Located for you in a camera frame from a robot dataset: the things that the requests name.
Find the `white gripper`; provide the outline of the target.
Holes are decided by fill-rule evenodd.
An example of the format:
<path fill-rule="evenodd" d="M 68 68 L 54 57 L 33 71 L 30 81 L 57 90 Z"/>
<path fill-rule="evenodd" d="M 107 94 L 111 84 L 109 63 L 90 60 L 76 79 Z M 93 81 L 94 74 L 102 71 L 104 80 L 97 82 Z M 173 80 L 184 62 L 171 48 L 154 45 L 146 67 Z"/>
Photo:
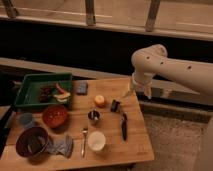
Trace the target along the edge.
<path fill-rule="evenodd" d="M 128 89 L 123 94 L 122 98 L 126 98 L 129 95 L 131 95 L 134 92 L 134 89 L 142 91 L 148 99 L 152 98 L 151 77 L 146 75 L 139 76 L 138 74 L 133 73 L 131 83 L 132 87 L 131 86 L 128 87 Z"/>

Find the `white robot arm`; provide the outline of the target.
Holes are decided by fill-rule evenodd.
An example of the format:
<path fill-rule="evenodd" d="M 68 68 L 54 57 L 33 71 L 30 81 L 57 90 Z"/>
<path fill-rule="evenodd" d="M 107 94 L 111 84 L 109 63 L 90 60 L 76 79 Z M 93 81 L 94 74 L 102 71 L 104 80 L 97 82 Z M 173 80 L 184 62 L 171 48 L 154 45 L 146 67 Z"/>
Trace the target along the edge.
<path fill-rule="evenodd" d="M 160 75 L 213 98 L 213 64 L 211 63 L 168 58 L 167 49 L 161 44 L 135 51 L 131 63 L 134 72 L 128 92 L 141 89 L 148 98 L 151 98 L 152 79 L 155 75 Z M 213 117 L 204 133 L 193 171 L 213 171 Z"/>

